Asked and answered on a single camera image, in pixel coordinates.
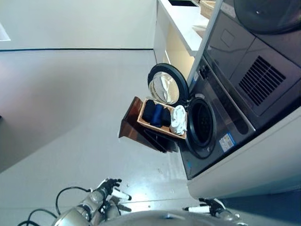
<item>folded towel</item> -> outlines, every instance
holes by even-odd
[[[161,119],[162,119],[163,126],[167,126],[167,127],[170,126],[171,116],[170,116],[170,111],[168,108],[164,108]]]
[[[156,107],[156,105],[153,100],[146,101],[145,108],[144,108],[144,111],[142,114],[142,118],[144,120],[146,120],[147,122],[150,122],[152,119],[152,116],[154,115],[155,107]]]
[[[186,111],[182,105],[178,105],[171,112],[170,131],[177,135],[183,135],[186,128]]]
[[[156,127],[159,127],[159,128],[162,127],[162,120],[161,120],[162,112],[163,112],[163,106],[157,104],[156,107],[155,107],[154,115],[153,115],[153,117],[150,121],[150,124],[152,126],[156,126]]]

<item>cable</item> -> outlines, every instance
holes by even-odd
[[[57,218],[57,216],[56,216],[53,212],[48,211],[48,210],[46,210],[46,209],[41,209],[41,208],[39,208],[39,209],[33,210],[33,211],[29,214],[29,216],[28,216],[28,218],[27,218],[27,221],[30,221],[30,218],[32,217],[32,214],[35,213],[35,212],[38,212],[38,211],[43,211],[43,212],[45,212],[45,213],[50,214],[50,215],[53,216],[54,218]]]
[[[39,224],[37,224],[36,222],[33,222],[31,220],[26,220],[26,221],[22,221],[20,224],[18,224],[17,226],[22,226],[22,225],[25,225],[25,224],[31,224],[33,226],[40,226]]]
[[[67,188],[64,188],[63,190],[61,190],[57,196],[56,196],[56,200],[55,200],[55,208],[56,208],[56,211],[57,211],[57,214],[58,215],[61,215],[61,212],[58,208],[58,198],[60,196],[60,194],[66,190],[70,190],[70,189],[79,189],[79,190],[82,190],[82,191],[85,191],[85,192],[91,192],[92,190],[91,189],[85,189],[85,188],[82,188],[82,187],[77,187],[77,186],[73,186],[73,187],[67,187]]]

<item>dark blue towel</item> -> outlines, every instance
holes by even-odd
[[[162,112],[162,125],[169,127],[171,124],[171,116],[168,108],[165,108]]]
[[[152,116],[152,119],[150,121],[150,124],[152,126],[159,127],[159,128],[162,127],[161,115],[163,112],[163,108],[164,107],[162,105],[159,104],[156,105],[154,115]]]
[[[144,120],[146,120],[147,122],[151,122],[151,119],[155,112],[155,107],[156,107],[156,104],[154,103],[153,100],[146,101],[146,105],[145,105],[145,108],[144,108],[144,111],[142,114],[142,118]]]

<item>white shelf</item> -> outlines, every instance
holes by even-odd
[[[202,38],[193,26],[207,26],[209,20],[200,14],[200,7],[172,6],[168,0],[158,0],[190,56],[194,57]]]

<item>sink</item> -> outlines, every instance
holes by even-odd
[[[168,0],[172,6],[192,6],[198,7],[192,1],[189,0]]]

